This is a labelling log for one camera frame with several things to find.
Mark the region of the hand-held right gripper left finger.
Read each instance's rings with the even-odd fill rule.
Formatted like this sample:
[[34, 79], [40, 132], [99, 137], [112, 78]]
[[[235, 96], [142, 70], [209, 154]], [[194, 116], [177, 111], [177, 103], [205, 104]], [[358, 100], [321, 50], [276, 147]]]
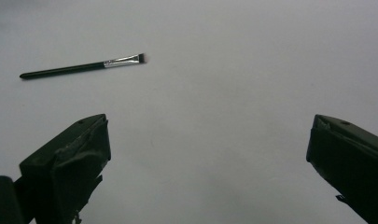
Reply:
[[111, 160], [106, 115], [81, 119], [20, 163], [37, 224], [71, 224]]

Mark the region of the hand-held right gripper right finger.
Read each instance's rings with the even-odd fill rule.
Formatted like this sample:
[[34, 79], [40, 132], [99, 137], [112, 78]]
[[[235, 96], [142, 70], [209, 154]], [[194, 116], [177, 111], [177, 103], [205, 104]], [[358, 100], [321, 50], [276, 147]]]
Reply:
[[355, 124], [316, 115], [306, 160], [368, 224], [378, 224], [378, 136]]

